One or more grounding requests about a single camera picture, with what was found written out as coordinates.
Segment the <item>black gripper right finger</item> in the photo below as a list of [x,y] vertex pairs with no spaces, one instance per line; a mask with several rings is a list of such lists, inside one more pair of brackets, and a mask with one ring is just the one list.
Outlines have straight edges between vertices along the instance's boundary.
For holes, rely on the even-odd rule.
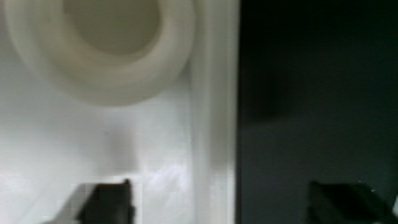
[[309,183],[306,224],[396,224],[391,206],[362,183]]

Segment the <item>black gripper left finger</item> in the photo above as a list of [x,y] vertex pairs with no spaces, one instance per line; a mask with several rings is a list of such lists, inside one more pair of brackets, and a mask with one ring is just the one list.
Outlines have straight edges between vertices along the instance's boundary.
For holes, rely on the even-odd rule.
[[130,180],[96,185],[75,216],[78,224],[135,224],[131,189]]

